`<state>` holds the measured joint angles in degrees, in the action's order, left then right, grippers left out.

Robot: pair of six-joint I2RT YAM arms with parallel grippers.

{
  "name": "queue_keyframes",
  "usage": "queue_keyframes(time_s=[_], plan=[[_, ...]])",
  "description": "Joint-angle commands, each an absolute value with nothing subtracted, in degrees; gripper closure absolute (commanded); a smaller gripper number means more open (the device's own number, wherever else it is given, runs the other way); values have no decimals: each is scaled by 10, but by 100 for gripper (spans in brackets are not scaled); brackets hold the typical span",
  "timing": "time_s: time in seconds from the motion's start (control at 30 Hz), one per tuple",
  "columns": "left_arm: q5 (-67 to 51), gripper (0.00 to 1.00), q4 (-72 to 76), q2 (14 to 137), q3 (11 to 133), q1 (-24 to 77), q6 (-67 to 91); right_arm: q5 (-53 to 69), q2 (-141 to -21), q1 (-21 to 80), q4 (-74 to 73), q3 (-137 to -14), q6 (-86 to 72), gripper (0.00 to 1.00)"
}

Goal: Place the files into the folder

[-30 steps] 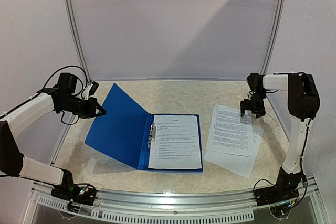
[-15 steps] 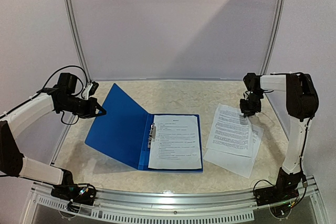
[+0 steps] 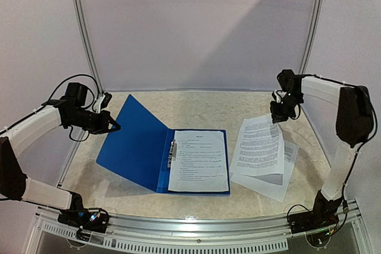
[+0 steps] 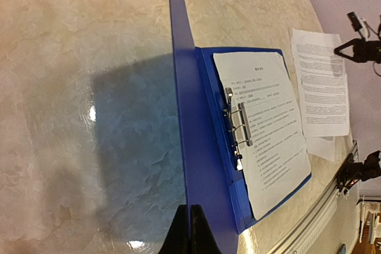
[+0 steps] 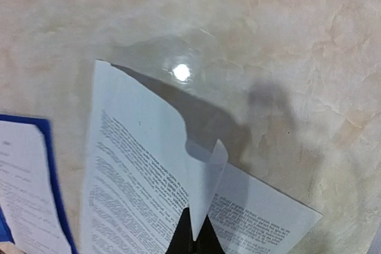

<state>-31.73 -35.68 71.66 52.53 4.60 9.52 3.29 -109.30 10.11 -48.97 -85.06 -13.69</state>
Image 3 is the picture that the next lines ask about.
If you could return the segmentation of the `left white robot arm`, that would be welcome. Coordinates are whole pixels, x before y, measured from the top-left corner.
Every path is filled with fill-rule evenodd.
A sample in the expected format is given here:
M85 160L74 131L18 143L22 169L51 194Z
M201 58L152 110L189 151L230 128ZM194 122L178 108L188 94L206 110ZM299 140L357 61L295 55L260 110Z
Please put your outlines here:
M94 135L119 131L121 126L106 109L111 94L105 92L86 106L87 92L87 86L69 83L60 99L48 99L25 119L1 131L1 195L7 200L63 210L76 227L84 226L89 220L87 211L74 204L80 195L30 178L21 170L18 157L58 127L79 127Z

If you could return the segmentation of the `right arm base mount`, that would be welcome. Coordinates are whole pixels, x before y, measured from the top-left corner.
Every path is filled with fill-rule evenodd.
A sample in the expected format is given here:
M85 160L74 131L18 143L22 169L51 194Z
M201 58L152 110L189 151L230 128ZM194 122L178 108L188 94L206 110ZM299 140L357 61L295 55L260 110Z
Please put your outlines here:
M304 208L304 212L291 213L296 207ZM290 207L286 214L287 222L290 226L291 233L308 232L312 230L323 229L325 236L333 236L336 234L346 223L348 218L348 207L343 208L344 219L342 222L339 220L337 213L323 215L322 218L318 218L313 211L310 211L302 204L296 204Z

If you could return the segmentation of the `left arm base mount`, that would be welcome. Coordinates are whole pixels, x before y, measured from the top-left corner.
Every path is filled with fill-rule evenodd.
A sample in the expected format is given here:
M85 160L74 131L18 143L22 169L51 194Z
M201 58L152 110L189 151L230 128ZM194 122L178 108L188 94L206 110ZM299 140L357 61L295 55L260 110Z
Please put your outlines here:
M110 216L102 208L89 208L60 211L57 221L82 230L106 233Z

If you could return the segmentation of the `white paper sheet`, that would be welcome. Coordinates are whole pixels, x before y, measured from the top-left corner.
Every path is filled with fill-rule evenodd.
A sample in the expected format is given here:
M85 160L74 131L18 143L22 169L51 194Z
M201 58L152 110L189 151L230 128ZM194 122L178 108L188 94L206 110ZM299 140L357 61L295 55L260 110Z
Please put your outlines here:
M230 178L231 181L278 202L283 202L292 177L293 169L298 156L299 146L285 141L284 149L285 166L283 174L248 176L233 173Z

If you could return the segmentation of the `printed paper sheet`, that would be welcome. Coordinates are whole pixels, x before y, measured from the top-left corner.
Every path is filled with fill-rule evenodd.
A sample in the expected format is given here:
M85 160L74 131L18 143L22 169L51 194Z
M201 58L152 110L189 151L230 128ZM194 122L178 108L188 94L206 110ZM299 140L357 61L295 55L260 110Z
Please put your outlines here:
M222 130L176 130L176 159L168 191L230 193L226 133Z
M234 174L262 176L283 174L284 140L271 115L244 119L230 164Z

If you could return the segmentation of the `blue file folder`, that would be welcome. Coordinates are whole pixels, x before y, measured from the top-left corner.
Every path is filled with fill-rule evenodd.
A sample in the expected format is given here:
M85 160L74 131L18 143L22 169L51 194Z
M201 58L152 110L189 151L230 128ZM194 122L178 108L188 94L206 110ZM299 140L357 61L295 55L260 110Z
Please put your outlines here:
M168 191L170 172L167 167L168 153L176 129L168 128L132 95L127 97L118 114L117 122L121 125L121 129L107 135L96 159L98 165L155 193L201 196L230 195L230 193Z

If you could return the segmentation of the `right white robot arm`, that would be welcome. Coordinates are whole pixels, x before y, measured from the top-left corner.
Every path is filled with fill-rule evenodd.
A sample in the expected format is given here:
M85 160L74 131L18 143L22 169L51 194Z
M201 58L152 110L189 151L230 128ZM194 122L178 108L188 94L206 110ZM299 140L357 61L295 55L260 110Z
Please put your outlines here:
M323 100L337 108L335 131L339 139L327 180L318 191L308 223L320 228L330 220L343 201L345 186L361 148L377 133L378 122L368 88L332 80L316 74L295 74L282 70L277 75L280 89L272 93L271 119L274 123L296 120L304 96Z

